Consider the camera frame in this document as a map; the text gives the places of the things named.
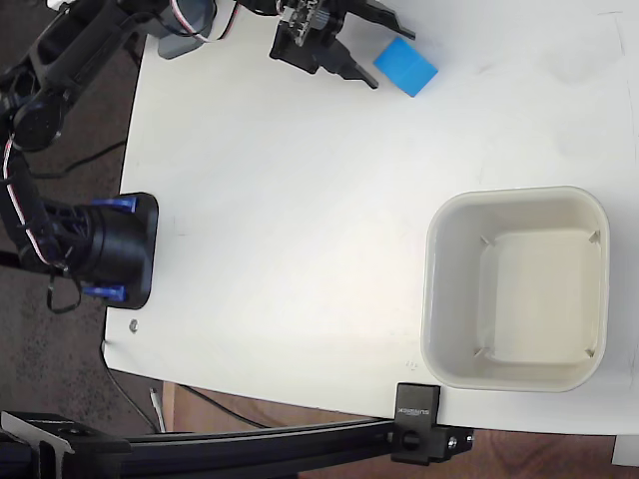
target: blue block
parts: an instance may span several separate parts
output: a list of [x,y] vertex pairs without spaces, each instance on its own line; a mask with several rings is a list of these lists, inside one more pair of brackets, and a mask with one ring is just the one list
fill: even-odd
[[402,38],[395,38],[374,61],[374,65],[411,97],[417,95],[437,74],[437,69]]

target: black cylinder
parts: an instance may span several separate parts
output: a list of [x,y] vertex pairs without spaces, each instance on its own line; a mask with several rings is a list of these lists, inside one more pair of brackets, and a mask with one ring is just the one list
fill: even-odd
[[146,258],[146,231],[130,213],[109,207],[86,207],[93,234],[79,277],[94,283],[126,285],[138,280]]

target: white bowl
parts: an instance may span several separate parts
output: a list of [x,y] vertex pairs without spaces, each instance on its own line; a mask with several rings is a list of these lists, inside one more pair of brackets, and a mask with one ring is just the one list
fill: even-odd
[[567,391],[603,357],[610,228],[572,188],[460,195],[428,231],[422,353],[443,384]]

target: white table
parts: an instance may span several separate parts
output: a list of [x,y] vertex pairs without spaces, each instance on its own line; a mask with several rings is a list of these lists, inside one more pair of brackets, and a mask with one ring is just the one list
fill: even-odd
[[[439,422],[639,433],[639,3],[405,0],[440,70],[411,99],[269,58],[276,21],[168,62],[149,41],[122,191],[160,202],[153,292],[108,312],[111,367],[256,398],[391,417],[420,352],[425,236],[462,192],[574,185],[611,225],[608,345],[562,394],[445,389]],[[137,333],[129,322],[139,322]]]

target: black plastic part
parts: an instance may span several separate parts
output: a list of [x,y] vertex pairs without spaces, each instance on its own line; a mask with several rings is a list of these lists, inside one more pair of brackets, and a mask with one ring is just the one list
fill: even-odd
[[131,453],[125,439],[57,414],[5,411],[1,423],[3,430],[31,447],[38,479],[115,479]]
[[472,449],[472,429],[436,423],[439,393],[439,386],[397,385],[390,455],[393,461],[427,466]]
[[412,30],[401,26],[395,12],[376,0],[350,0],[348,2],[348,11],[368,22],[382,25],[410,40],[416,38]]
[[126,213],[112,207],[81,207],[90,219],[92,244],[75,272],[95,286],[115,284],[126,288],[126,300],[105,300],[108,306],[140,309],[151,294],[158,202],[146,193],[116,198],[137,198],[136,211]]
[[[45,203],[31,178],[29,166],[21,152],[12,150],[9,159],[9,175],[24,218],[29,229],[38,237],[43,255],[53,262],[59,260],[61,254],[58,245],[52,240],[54,232],[49,222]],[[37,258],[29,243],[25,228],[20,224],[6,185],[0,186],[0,218],[5,225],[7,235],[17,246],[23,267],[36,272],[48,271],[48,266]]]
[[18,67],[24,73],[17,78],[29,80],[31,91],[24,92],[28,102],[13,119],[16,147],[35,152],[50,146],[64,116],[113,54],[168,4],[140,1],[129,11],[121,0],[77,0],[63,9]]
[[276,8],[276,0],[238,0],[238,3],[258,15],[276,17],[280,14]]
[[[73,473],[80,471],[83,479],[275,479],[386,454],[395,461],[428,465],[472,446],[472,429],[436,424],[438,399],[438,386],[399,384],[394,421],[364,419],[128,440],[53,414],[3,412],[2,428],[29,444],[35,454],[29,457],[27,446],[15,444],[5,464],[0,438],[0,473],[7,468],[24,471],[31,464],[32,471],[39,472],[31,479],[76,479]],[[47,449],[57,461],[48,460]],[[72,467],[65,469],[67,460]]]
[[29,102],[18,110],[13,119],[16,148],[38,152],[50,146],[62,134],[63,108],[61,99],[52,96]]
[[[304,13],[309,6],[306,2],[300,2],[299,8]],[[401,27],[392,10],[376,1],[324,0],[321,3],[321,12],[327,15],[327,21],[321,29],[310,27],[307,30],[298,23],[292,26],[287,21],[281,21],[271,50],[271,58],[282,60],[311,74],[323,67],[345,80],[362,80],[372,89],[376,89],[377,80],[357,63],[348,48],[336,38],[343,27],[346,14],[352,13],[410,39],[415,38],[413,32]],[[301,41],[300,31],[306,32]]]

